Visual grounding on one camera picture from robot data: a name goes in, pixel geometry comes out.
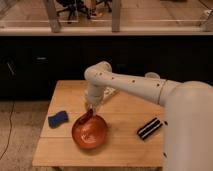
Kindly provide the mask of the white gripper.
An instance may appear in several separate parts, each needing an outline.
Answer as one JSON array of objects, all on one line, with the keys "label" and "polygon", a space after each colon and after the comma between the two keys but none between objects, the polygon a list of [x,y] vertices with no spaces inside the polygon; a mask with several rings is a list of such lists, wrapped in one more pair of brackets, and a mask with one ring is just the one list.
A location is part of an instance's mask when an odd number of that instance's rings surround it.
[{"label": "white gripper", "polygon": [[104,94],[104,87],[94,86],[94,85],[88,85],[85,90],[85,108],[87,110],[94,108],[93,115],[99,115],[101,108],[96,107],[98,106],[102,99]]}]

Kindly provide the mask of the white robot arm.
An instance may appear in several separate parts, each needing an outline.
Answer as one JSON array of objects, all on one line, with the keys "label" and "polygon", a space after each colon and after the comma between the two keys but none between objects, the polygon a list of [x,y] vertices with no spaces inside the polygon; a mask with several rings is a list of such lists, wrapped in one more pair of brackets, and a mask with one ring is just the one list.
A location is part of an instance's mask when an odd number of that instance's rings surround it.
[{"label": "white robot arm", "polygon": [[213,171],[213,86],[116,74],[106,61],[88,67],[84,77],[89,105],[100,104],[112,87],[165,109],[163,171]]}]

